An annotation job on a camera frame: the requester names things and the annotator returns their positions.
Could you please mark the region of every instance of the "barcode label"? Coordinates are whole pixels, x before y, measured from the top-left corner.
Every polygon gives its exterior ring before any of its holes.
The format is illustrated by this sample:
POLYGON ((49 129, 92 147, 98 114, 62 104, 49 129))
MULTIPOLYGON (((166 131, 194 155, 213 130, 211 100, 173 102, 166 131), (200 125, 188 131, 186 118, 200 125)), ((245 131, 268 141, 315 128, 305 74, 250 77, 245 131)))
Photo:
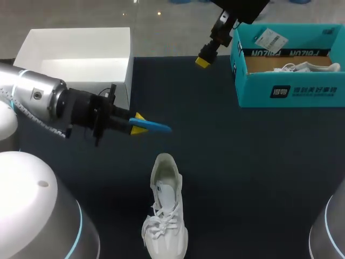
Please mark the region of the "barcode label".
POLYGON ((257 39, 255 44, 276 54, 287 42, 287 38, 277 34, 271 29, 266 29, 266 31, 264 31, 264 33, 257 39))
POLYGON ((272 40, 272 42, 269 44, 268 47, 272 47, 272 46, 274 45, 274 43, 277 42, 278 39, 280 39, 280 36, 276 36, 276 37, 274 38, 274 40, 272 40))

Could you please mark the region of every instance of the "white box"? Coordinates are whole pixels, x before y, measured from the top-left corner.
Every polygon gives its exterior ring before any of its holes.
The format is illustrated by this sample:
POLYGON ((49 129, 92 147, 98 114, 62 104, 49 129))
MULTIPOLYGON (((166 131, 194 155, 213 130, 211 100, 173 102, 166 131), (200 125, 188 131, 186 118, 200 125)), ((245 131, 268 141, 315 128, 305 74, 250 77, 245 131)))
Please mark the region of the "white box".
POLYGON ((130 28, 31 30, 14 63, 99 94, 117 85, 115 105, 129 109, 133 53, 130 28))

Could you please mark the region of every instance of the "shoelace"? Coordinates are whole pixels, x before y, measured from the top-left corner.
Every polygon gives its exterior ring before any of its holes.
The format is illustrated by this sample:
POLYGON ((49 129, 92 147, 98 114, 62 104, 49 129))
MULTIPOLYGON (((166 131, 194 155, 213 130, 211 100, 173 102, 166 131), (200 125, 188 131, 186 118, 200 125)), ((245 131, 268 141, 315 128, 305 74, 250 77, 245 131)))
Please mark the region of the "shoelace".
POLYGON ((148 234, 151 236, 151 238, 156 240, 161 235, 164 235, 167 229, 178 228, 177 218, 175 216, 178 216, 178 209, 180 207, 179 203, 171 212, 165 212, 163 211, 163 208, 159 209, 158 204, 156 202, 151 207, 153 208, 153 212, 155 215, 152 217, 147 216, 141 229, 141 237, 144 240, 145 246, 146 229, 148 229, 148 234))
POLYGON ((281 69, 274 69, 275 71, 293 71, 295 69, 296 65, 293 63, 288 63, 285 66, 283 66, 281 69))

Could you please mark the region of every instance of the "gray floor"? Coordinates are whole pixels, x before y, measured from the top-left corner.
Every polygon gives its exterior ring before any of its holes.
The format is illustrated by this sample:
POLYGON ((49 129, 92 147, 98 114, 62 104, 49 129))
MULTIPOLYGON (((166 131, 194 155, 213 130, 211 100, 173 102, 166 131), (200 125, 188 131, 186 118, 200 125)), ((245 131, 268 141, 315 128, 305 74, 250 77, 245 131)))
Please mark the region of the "gray floor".
MULTIPOLYGON (((30 29, 125 26, 138 57, 195 56, 220 12, 212 3, 168 0, 0 0, 0 58, 15 57, 30 29)), ((345 0, 275 0, 258 22, 345 23, 345 0)))

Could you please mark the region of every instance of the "metal cylinder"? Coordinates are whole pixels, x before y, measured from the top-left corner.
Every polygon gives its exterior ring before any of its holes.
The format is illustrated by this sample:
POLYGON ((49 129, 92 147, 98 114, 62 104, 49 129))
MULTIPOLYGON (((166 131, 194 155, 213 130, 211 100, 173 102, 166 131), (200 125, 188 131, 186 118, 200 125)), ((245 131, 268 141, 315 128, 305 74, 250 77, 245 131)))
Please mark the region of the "metal cylinder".
POLYGON ((56 106, 66 83, 60 79, 0 63, 0 88, 10 92, 25 108, 43 121, 54 120, 56 106))
POLYGON ((345 258, 345 181, 329 199, 312 226, 309 252, 312 259, 345 258))
POLYGON ((99 258, 95 226, 46 163, 4 152, 0 169, 1 259, 99 258))

